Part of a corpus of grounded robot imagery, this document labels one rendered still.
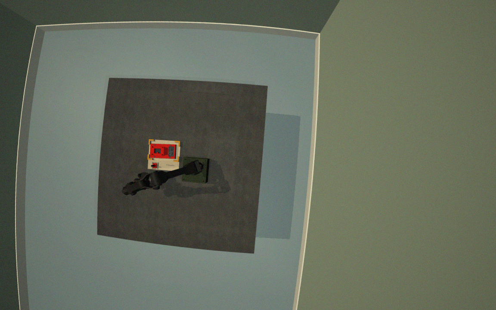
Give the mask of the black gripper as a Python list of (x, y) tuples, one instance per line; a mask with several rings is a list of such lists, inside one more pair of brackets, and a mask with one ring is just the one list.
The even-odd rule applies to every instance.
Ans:
[[(135, 181), (137, 182), (138, 180), (140, 180), (140, 179), (134, 179), (134, 182), (135, 182)], [(151, 187), (154, 187), (154, 185), (153, 185), (152, 181), (150, 181), (150, 182), (146, 182), (146, 186), (151, 186)], [(160, 189), (160, 186), (158, 186), (157, 188), (153, 188), (153, 189), (155, 189), (155, 190), (159, 190), (159, 189)]]

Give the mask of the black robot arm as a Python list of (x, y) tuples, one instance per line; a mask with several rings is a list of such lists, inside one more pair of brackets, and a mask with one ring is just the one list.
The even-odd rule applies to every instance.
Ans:
[[(139, 192), (140, 190), (143, 190), (144, 188), (157, 188), (158, 186), (164, 184), (167, 182), (169, 178), (174, 178), (177, 177), (178, 175), (196, 175), (199, 174), (203, 171), (204, 168), (204, 163), (198, 160), (191, 161), (187, 165), (177, 169), (177, 170), (172, 170), (172, 171), (152, 171), (150, 173), (147, 172), (142, 172), (138, 174), (138, 180), (137, 182), (130, 182), (126, 184), (126, 187), (123, 188), (122, 193), (125, 195), (135, 195), (136, 192)], [(146, 186), (146, 182), (149, 182), (149, 177), (154, 185), (154, 187), (151, 186)]]

